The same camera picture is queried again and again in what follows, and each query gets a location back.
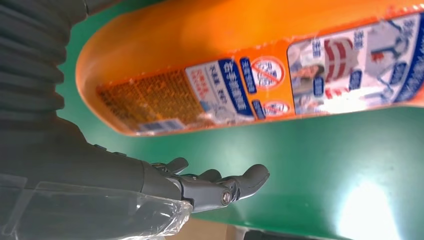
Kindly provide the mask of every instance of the prohibition symbol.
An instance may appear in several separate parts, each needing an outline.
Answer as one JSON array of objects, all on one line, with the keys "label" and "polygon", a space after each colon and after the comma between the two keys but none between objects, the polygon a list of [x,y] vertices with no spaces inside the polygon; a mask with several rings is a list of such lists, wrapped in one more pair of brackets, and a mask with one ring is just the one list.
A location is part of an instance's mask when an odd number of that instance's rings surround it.
[{"label": "prohibition symbol", "polygon": [[285,72],[276,57],[264,56],[253,60],[252,64],[253,79],[256,86],[260,88],[272,88],[283,82]]},{"label": "prohibition symbol", "polygon": [[269,101],[263,105],[263,112],[267,117],[279,117],[287,113],[290,107],[280,101]]}]

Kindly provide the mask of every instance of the product label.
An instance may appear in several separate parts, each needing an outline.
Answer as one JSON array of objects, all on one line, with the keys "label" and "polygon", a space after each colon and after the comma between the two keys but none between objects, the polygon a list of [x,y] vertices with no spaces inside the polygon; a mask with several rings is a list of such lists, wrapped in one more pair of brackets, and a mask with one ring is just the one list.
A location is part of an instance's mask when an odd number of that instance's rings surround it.
[{"label": "product label", "polygon": [[362,111],[412,99],[424,79],[420,13],[281,39],[101,85],[141,135]]},{"label": "product label", "polygon": [[409,15],[291,44],[295,113],[354,112],[412,98],[423,80],[421,21]]}]

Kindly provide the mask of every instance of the orange plastic container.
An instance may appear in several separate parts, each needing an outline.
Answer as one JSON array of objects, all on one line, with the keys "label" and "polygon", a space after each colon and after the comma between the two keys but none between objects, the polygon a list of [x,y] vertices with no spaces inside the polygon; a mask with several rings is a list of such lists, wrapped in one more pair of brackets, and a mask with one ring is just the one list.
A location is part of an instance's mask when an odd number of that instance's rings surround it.
[{"label": "orange plastic container", "polygon": [[78,91],[129,136],[421,105],[417,0],[167,0],[96,32]]}]

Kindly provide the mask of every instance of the robotic hand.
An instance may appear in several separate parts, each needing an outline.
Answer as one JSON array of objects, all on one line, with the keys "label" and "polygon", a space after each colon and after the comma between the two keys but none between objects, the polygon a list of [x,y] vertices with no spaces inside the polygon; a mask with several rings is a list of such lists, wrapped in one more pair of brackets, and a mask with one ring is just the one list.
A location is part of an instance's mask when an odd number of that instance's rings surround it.
[{"label": "robotic hand", "polygon": [[0,1],[0,240],[125,239],[174,234],[191,212],[256,193],[263,165],[242,176],[179,173],[87,143],[57,117],[71,27],[116,0]]}]

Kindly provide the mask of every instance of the barcode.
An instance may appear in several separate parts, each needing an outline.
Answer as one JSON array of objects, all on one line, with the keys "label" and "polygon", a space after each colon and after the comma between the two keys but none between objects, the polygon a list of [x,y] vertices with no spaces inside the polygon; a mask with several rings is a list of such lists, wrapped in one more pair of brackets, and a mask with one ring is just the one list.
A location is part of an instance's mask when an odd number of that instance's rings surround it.
[{"label": "barcode", "polygon": [[141,132],[163,133],[183,130],[184,128],[184,124],[176,118],[140,124]]}]

